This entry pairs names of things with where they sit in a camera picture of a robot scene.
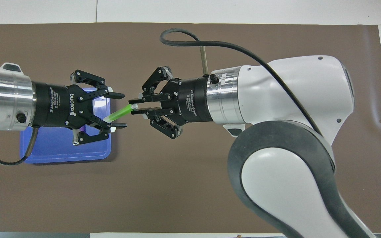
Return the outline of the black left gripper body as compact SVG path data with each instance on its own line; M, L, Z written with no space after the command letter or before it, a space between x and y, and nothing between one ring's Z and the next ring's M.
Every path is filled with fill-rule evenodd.
M79 97L87 93L78 85L32 84L36 92L33 126L79 129L92 123L80 112L90 115L93 102L79 101Z

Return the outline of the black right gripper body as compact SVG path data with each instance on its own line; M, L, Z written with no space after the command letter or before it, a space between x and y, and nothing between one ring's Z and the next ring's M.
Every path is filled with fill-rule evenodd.
M207 103L207 81L207 77L170 80L171 92L177 93L173 108L178 110L170 116L171 121L178 125L213 121Z

